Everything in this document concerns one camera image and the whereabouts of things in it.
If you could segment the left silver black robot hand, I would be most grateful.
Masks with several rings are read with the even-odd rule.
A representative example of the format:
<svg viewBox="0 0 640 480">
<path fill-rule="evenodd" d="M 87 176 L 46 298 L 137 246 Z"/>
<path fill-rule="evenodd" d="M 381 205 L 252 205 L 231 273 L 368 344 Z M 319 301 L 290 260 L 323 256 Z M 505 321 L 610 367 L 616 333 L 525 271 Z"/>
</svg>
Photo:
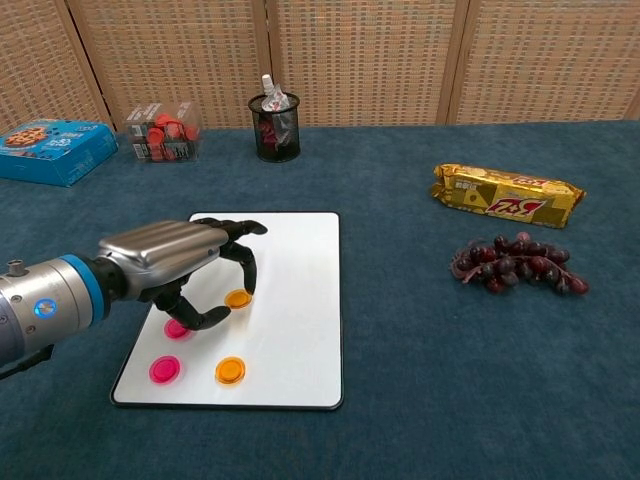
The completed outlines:
<svg viewBox="0 0 640 480">
<path fill-rule="evenodd" d="M 244 290 L 252 295 L 257 284 L 253 251 L 239 239 L 264 235 L 268 229 L 254 220 L 167 220 L 100 241 L 96 259 L 98 278 L 104 280 L 112 301 L 151 302 L 190 331 L 210 329 L 230 314 L 225 305 L 204 313 L 182 295 L 194 272 L 217 259 L 240 265 Z"/>
</svg>

